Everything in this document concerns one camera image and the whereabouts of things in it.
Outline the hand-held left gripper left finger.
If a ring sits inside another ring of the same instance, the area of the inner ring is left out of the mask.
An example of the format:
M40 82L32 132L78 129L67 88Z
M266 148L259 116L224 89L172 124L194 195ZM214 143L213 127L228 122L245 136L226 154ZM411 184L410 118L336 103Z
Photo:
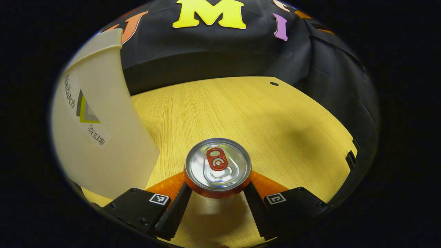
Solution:
M146 190L130 188L102 210L137 232L170 241L181 224L192 192L181 172Z

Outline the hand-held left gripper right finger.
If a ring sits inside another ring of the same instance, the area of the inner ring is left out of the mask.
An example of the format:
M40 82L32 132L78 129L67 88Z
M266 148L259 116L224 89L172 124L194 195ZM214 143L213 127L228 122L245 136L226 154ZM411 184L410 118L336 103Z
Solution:
M328 211L328 204L305 187L288 189L255 171L244 195L265 240L297 235Z

